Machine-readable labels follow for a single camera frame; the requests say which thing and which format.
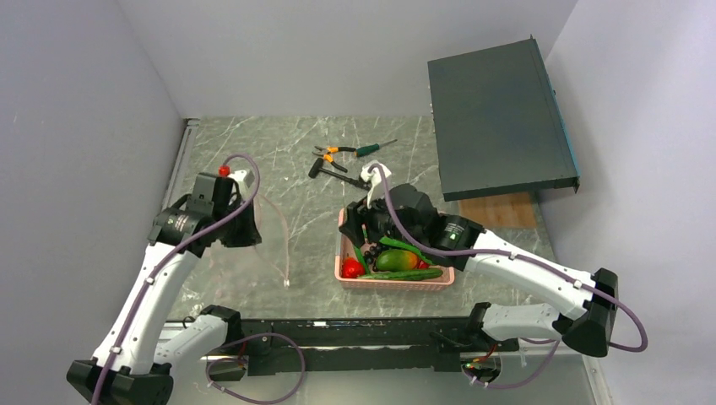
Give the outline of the pink plastic basket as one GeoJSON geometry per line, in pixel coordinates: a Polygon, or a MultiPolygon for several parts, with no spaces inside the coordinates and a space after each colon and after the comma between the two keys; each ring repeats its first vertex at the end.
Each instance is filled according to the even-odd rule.
{"type": "Polygon", "coordinates": [[[414,247],[384,237],[355,247],[337,236],[334,276],[345,289],[441,291],[455,281],[455,270],[431,264],[414,247]]]}

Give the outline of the clear zip top bag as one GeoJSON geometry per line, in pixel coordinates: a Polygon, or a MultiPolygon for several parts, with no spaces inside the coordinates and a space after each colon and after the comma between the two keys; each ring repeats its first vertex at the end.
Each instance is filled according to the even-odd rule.
{"type": "Polygon", "coordinates": [[[290,287],[290,232],[280,207],[259,193],[254,200],[256,225],[262,242],[247,249],[247,270],[252,278],[269,286],[290,287]]]}

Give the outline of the green chili pepper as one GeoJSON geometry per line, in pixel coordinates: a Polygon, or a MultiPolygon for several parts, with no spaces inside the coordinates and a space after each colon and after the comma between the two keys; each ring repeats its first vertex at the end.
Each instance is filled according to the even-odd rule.
{"type": "Polygon", "coordinates": [[[395,240],[395,239],[389,238],[387,236],[383,236],[379,240],[379,243],[382,245],[385,245],[385,246],[389,246],[391,248],[410,251],[410,252],[416,254],[423,262],[427,263],[430,266],[433,265],[433,262],[430,259],[428,259],[422,251],[420,251],[417,247],[415,247],[409,243],[406,243],[406,242],[403,242],[400,240],[395,240]]]}

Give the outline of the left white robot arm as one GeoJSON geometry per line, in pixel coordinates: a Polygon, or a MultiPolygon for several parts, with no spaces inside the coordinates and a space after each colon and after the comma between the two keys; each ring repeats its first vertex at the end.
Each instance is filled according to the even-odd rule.
{"type": "Polygon", "coordinates": [[[216,241],[261,243],[253,210],[258,179],[251,170],[197,175],[193,190],[153,220],[144,261],[125,304],[92,356],[75,360],[68,383],[91,404],[166,404],[178,370],[210,351],[232,354],[244,332],[238,311],[203,308],[167,342],[160,334],[187,277],[216,241]]]}

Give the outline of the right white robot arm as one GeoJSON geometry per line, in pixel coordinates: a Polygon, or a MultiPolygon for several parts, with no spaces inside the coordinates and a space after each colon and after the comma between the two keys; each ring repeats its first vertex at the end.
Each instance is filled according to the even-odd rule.
{"type": "Polygon", "coordinates": [[[530,253],[473,220],[438,210],[414,186],[396,186],[390,197],[391,208],[383,198],[361,199],[340,211],[338,230],[352,248],[399,242],[434,265],[499,279],[538,300],[529,305],[475,303],[465,328],[470,347],[485,350],[517,338],[556,340],[596,358],[616,348],[611,340],[616,273],[577,270],[530,253]]]}

